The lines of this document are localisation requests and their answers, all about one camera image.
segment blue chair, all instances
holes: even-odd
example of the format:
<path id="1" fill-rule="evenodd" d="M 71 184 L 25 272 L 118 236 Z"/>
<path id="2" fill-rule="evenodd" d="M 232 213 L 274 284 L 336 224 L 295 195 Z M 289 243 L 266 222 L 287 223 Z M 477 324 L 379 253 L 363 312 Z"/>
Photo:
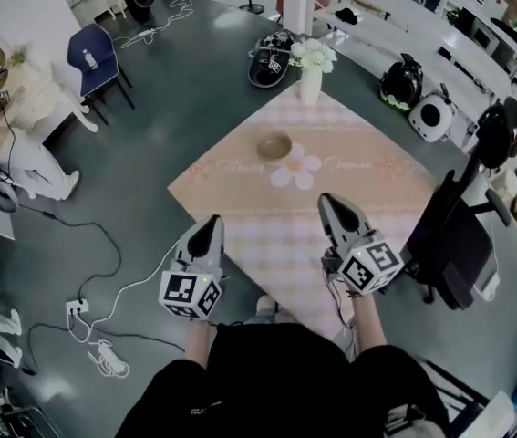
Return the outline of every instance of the blue chair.
<path id="1" fill-rule="evenodd" d="M 85 49 L 92 54 L 92 57 L 98 63 L 96 69 L 91 69 L 84 58 Z M 134 110 L 132 100 L 119 82 L 119 73 L 129 85 L 129 88 L 132 88 L 132 85 L 117 60 L 110 34 L 102 27 L 98 25 L 86 26 L 69 39 L 67 63 L 82 72 L 80 96 L 86 99 L 85 102 L 94 109 L 104 123 L 109 124 L 94 105 L 93 97 L 97 97 L 102 103 L 106 103 L 102 98 L 101 91 L 111 82 L 119 86 L 120 92 Z"/>

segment green floor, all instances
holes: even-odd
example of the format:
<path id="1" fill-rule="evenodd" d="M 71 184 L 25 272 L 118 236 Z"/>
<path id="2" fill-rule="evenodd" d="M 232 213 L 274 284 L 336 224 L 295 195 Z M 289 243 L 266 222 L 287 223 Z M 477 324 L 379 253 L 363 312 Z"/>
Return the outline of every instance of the green floor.
<path id="1" fill-rule="evenodd" d="M 155 2 L 159 23 L 174 13 L 167 7 L 170 1 Z M 147 276 L 191 225 L 167 186 L 296 79 L 289 73 L 282 86 L 270 90 L 255 89 L 247 80 L 247 51 L 258 37 L 275 30 L 275 23 L 206 0 L 194 0 L 194 10 L 156 35 L 151 45 L 119 50 L 137 109 L 131 110 L 113 88 L 102 108 L 108 127 L 101 125 L 93 134 L 74 123 L 52 148 L 65 170 L 82 172 L 73 198 L 29 202 L 70 222 L 98 221 L 119 242 L 124 261 L 119 274 L 96 279 L 85 290 L 88 318 L 108 314 L 118 289 Z M 107 20 L 104 26 L 114 37 L 138 32 L 134 23 L 122 19 Z M 323 89 L 402 146 L 435 180 L 464 166 L 452 144 L 423 142 L 400 114 L 378 100 L 377 80 L 346 58 L 339 56 Z M 65 326 L 66 301 L 84 278 L 115 265 L 113 248 L 97 230 L 69 229 L 25 209 L 13 217 L 13 226 L 15 242 L 0 238 L 0 309 L 16 307 L 24 329 L 37 322 Z M 422 302 L 421 288 L 408 280 L 377 296 L 389 342 L 436 361 L 489 396 L 499 389 L 511 392 L 517 378 L 517 228 L 496 224 L 495 233 L 502 286 L 492 303 L 477 300 L 470 309 L 454 312 L 439 300 L 429 307 Z M 249 318 L 261 291 L 235 266 L 229 264 L 226 271 L 233 281 L 217 320 Z M 158 290 L 155 281 L 127 292 L 105 328 L 184 345 L 188 322 L 159 306 Z M 151 377 L 181 355 L 155 342 L 113 339 L 114 350 L 130 364 L 130 375 L 106 379 L 88 359 L 86 347 L 69 334 L 38 328 L 32 342 L 39 373 L 18 373 L 13 380 L 65 436 L 77 438 L 113 436 Z M 249 390 L 256 387 L 248 381 Z"/>

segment brown bowl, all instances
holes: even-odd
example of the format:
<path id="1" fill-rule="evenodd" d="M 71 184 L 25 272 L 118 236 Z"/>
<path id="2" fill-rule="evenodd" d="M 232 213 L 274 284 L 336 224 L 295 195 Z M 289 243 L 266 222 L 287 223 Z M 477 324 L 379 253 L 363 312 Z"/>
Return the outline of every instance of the brown bowl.
<path id="1" fill-rule="evenodd" d="M 258 141 L 258 154 L 267 161 L 280 161 L 292 148 L 291 138 L 281 131 L 270 131 Z"/>

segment black pole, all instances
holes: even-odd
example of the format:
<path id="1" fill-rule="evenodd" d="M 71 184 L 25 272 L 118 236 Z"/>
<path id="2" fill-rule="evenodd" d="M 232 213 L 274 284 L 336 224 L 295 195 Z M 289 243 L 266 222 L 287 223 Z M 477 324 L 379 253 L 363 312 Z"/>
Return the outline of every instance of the black pole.
<path id="1" fill-rule="evenodd" d="M 240 6 L 240 9 L 249 11 L 255 15 L 260 15 L 264 12 L 264 7 L 262 5 L 253 4 L 252 0 L 248 0 L 248 4 Z"/>

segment white shoe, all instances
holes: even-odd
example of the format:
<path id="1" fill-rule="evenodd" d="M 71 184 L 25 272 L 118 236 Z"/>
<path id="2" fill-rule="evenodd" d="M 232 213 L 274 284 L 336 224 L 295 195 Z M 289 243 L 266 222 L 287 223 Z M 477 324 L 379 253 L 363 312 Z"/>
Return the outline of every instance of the white shoe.
<path id="1" fill-rule="evenodd" d="M 69 193 L 67 194 L 65 199 L 69 198 L 72 195 L 72 193 L 76 190 L 76 188 L 78 187 L 79 171 L 73 171 L 71 174 L 69 174 L 69 179 L 72 182 L 72 186 L 69 189 Z"/>
<path id="2" fill-rule="evenodd" d="M 21 317 L 19 317 L 19 312 L 14 308 L 11 310 L 11 321 L 16 325 L 15 332 L 13 334 L 16 336 L 21 336 Z"/>
<path id="3" fill-rule="evenodd" d="M 258 298 L 258 302 L 256 302 L 256 313 L 275 310 L 276 301 L 272 297 L 264 295 Z"/>
<path id="4" fill-rule="evenodd" d="M 15 347 L 15 358 L 11 359 L 13 361 L 13 366 L 18 369 L 21 364 L 21 359 L 23 358 L 23 351 L 20 347 Z"/>

